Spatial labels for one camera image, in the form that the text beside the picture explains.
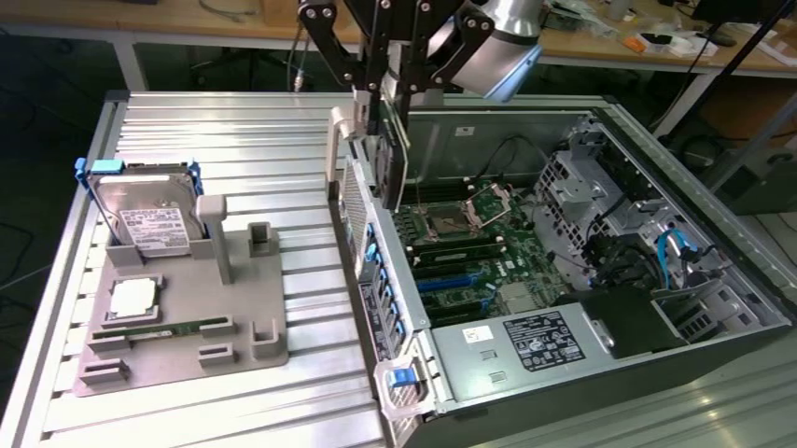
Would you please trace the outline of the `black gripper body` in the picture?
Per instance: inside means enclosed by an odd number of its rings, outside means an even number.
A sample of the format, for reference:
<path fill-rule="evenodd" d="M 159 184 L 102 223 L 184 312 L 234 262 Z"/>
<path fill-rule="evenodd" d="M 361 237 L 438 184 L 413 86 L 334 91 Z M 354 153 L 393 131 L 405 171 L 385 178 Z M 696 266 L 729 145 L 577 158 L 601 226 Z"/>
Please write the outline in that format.
<path fill-rule="evenodd" d="M 442 25 L 461 8 L 458 0 L 390 0 L 389 15 L 394 24 L 407 22 L 415 23 L 417 14 L 425 14 L 433 26 Z M 382 9 L 382 1 L 375 0 L 345 0 L 343 5 L 349 9 L 357 24 L 362 29 L 371 29 L 378 10 Z"/>

